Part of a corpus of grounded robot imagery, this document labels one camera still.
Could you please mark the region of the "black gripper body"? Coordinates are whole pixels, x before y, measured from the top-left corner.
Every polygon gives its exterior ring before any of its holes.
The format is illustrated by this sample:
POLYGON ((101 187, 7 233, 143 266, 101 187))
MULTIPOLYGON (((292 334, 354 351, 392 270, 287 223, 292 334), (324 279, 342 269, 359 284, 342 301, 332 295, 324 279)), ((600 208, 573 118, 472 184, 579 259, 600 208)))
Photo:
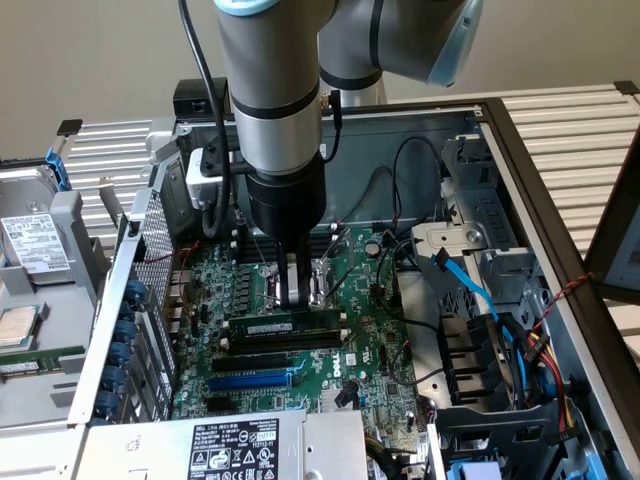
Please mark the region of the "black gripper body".
POLYGON ((324 215, 325 162, 320 154, 292 174, 247 174, 246 185, 255 224, 282 246, 297 246, 324 215))

